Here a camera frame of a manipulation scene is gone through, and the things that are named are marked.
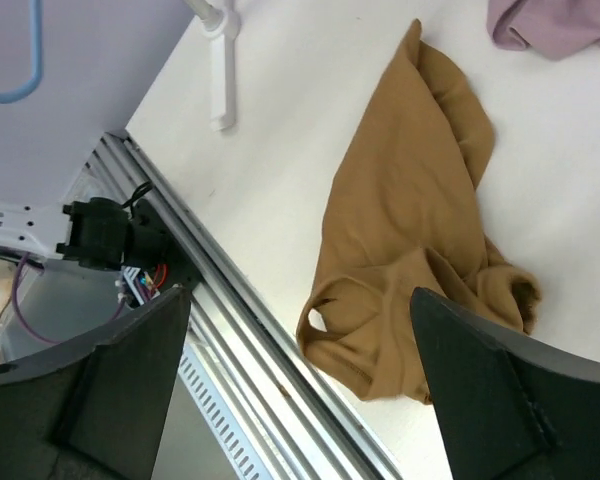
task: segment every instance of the blue cable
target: blue cable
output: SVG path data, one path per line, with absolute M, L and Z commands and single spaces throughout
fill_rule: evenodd
M 42 0 L 29 0 L 31 30 L 31 78 L 24 85 L 0 93 L 0 104 L 13 103 L 29 96 L 42 81 Z

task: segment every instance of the pink cloth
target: pink cloth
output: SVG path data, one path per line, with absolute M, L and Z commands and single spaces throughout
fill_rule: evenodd
M 501 48 L 559 60 L 600 45 L 600 0 L 489 0 L 487 29 Z

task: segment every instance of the white tabletop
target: white tabletop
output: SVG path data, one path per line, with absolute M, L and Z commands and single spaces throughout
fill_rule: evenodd
M 496 49 L 486 1 L 238 0 L 238 125 L 209 129 L 193 26 L 128 130 L 292 333 L 331 179 L 411 20 L 466 72 L 497 132 L 479 189 L 487 233 L 533 272 L 535 336 L 600 361 L 600 49 L 555 63 Z M 449 478 L 433 409 L 345 397 L 406 478 Z

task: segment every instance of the white metal bracket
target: white metal bracket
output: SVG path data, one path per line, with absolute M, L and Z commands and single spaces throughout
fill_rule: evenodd
M 235 40 L 240 17 L 233 0 L 214 8 L 206 0 L 186 0 L 196 13 L 195 22 L 211 46 L 211 128 L 224 130 L 236 123 Z
M 66 240 L 69 222 L 61 205 L 0 204 L 0 247 L 45 258 L 62 258 L 56 253 L 56 244 Z

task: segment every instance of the folded cloth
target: folded cloth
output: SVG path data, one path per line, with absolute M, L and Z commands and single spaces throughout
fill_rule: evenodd
M 501 48 L 560 60 L 600 45 L 600 0 L 489 0 L 487 29 Z
M 493 131 L 462 72 L 415 21 L 382 75 L 334 180 L 297 340 L 359 398 L 429 403 L 409 317 L 427 287 L 530 332 L 535 279 L 485 238 L 475 188 Z M 317 310 L 325 329 L 310 324 Z

